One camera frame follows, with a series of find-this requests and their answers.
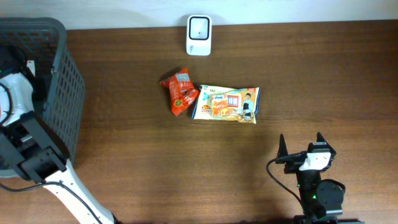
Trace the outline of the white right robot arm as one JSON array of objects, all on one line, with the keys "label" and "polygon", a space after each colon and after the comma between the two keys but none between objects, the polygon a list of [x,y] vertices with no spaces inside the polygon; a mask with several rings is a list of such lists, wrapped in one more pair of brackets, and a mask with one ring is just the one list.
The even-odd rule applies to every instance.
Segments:
[{"label": "white right robot arm", "polygon": [[306,151],[289,154],[283,135],[280,135],[276,164],[284,165],[285,174],[297,178],[297,195],[303,215],[294,217],[294,223],[360,223],[359,220],[340,220],[346,187],[332,179],[322,179],[321,173],[331,167],[336,151],[318,133],[315,142]]}]

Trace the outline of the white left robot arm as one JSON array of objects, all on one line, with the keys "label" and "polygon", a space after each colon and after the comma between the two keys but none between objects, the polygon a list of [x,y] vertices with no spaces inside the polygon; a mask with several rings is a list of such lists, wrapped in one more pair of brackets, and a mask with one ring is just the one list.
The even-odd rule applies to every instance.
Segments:
[{"label": "white left robot arm", "polygon": [[59,136],[35,112],[46,98],[34,61],[13,45],[1,46],[1,157],[22,179],[53,193],[80,223],[118,223],[77,176]]}]

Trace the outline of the red snack bag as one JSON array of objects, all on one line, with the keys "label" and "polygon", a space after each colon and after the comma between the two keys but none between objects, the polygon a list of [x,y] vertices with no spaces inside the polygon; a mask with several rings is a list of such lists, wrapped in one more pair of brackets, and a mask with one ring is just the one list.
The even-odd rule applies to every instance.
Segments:
[{"label": "red snack bag", "polygon": [[193,86],[187,67],[175,75],[160,81],[159,84],[169,89],[171,111],[175,116],[178,116],[192,105],[200,94]]}]

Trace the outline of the small orange snack packet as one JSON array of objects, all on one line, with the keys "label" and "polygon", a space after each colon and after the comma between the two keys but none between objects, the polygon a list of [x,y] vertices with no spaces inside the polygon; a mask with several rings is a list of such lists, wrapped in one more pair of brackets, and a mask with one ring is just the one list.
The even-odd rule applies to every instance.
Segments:
[{"label": "small orange snack packet", "polygon": [[228,98],[226,95],[215,95],[211,97],[212,116],[220,117],[228,115]]}]

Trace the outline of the yellow wet wipes pack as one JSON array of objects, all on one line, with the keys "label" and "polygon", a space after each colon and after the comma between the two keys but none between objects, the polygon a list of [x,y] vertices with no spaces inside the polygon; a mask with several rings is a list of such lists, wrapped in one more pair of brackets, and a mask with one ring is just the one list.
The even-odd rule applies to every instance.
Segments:
[{"label": "yellow wet wipes pack", "polygon": [[[221,86],[199,85],[200,94],[191,118],[218,121],[237,121],[256,124],[259,111],[261,88],[226,88]],[[214,117],[211,110],[211,97],[226,95],[228,98],[228,115]]]}]

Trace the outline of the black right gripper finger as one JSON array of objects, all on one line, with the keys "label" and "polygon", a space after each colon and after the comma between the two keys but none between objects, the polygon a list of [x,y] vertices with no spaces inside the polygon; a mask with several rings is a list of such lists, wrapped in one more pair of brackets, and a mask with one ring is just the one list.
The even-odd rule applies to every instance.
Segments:
[{"label": "black right gripper finger", "polygon": [[326,140],[322,136],[321,132],[317,132],[317,142],[326,142]]},{"label": "black right gripper finger", "polygon": [[284,139],[284,135],[280,134],[279,137],[279,149],[278,149],[278,153],[277,153],[277,158],[281,159],[283,157],[288,156],[288,151],[287,151],[287,146],[285,143],[285,139]]}]

